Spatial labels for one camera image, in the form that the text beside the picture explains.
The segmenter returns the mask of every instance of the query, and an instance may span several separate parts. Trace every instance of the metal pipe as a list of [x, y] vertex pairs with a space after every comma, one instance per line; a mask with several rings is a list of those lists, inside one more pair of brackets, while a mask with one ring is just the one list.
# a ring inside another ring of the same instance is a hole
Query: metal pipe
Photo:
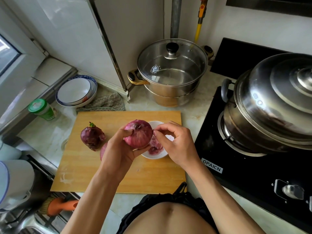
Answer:
[[182, 0], [172, 0], [170, 38], [178, 38]]

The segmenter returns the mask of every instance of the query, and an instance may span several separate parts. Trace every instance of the bowl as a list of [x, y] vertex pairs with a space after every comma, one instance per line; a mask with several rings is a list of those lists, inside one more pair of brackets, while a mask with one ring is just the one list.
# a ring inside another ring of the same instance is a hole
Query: bowl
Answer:
[[75, 106], [91, 98], [93, 91], [88, 79], [72, 78], [58, 89], [56, 95], [64, 104]]
[[[154, 129], [154, 128], [156, 128], [156, 126], [163, 124], [163, 122], [161, 122], [161, 121], [150, 121], [149, 124], [151, 125], [152, 129]], [[174, 140], [174, 137], [171, 135], [166, 135], [166, 137], [171, 141]], [[146, 157], [149, 159], [159, 159], [162, 157], [166, 157], [167, 155], [168, 155], [168, 153], [166, 152], [165, 149], [163, 149], [159, 154], [156, 154], [156, 155], [151, 155], [148, 151], [146, 151], [145, 153], [142, 153], [143, 157]]]
[[90, 92], [91, 92], [90, 98], [88, 98], [85, 102], [81, 102], [81, 103], [79, 103], [79, 104], [77, 104], [77, 105], [68, 105], [68, 104], [62, 102], [62, 101], [58, 98], [58, 96], [57, 96], [58, 94], [56, 93], [55, 98], [56, 98], [56, 101], [57, 101], [58, 104], [60, 104], [60, 105], [62, 105], [62, 106], [65, 106], [65, 107], [69, 107], [69, 108], [81, 108], [81, 107], [84, 107], [84, 106], [88, 105], [89, 103], [91, 103], [91, 102], [95, 99], [95, 97], [96, 97], [96, 92], [97, 92], [97, 82], [96, 82], [96, 80], [95, 80], [93, 77], [91, 77], [91, 76], [89, 76], [89, 75], [76, 75], [76, 76], [74, 76], [74, 77], [68, 79], [67, 81], [65, 81], [65, 82], [63, 83], [63, 85], [64, 85], [66, 82], [69, 82], [69, 81], [71, 81], [71, 80], [73, 80], [73, 79], [77, 79], [77, 78], [86, 79], [86, 80], [88, 81], [88, 83], [90, 84]]

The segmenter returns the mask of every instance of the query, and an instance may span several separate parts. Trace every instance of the logo on glass lid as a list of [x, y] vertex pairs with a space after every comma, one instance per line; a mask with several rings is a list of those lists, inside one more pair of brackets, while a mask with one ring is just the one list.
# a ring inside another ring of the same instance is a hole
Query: logo on glass lid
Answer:
[[160, 68], [160, 66], [157, 66], [157, 65], [155, 65], [155, 66], [153, 66], [152, 68], [151, 68], [151, 73], [156, 73], [157, 71], [159, 71], [159, 69], [161, 69]]

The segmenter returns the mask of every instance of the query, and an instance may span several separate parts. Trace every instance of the glass lid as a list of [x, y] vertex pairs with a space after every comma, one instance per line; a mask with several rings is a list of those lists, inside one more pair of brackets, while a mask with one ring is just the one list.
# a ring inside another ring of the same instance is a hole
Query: glass lid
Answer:
[[195, 43], [163, 39], [146, 47], [138, 57], [138, 70], [149, 81], [163, 85], [185, 85], [207, 69], [207, 55]]

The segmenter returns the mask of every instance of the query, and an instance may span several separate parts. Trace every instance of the left hand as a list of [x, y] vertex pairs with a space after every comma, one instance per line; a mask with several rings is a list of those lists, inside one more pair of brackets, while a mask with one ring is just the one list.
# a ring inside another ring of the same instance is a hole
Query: left hand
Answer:
[[116, 179], [120, 183], [128, 172], [133, 160], [150, 149], [150, 145], [143, 149], [135, 149], [126, 144], [123, 140], [130, 136], [133, 130], [124, 130], [122, 126], [115, 135], [108, 141], [106, 150], [102, 157], [99, 168], [100, 172]]

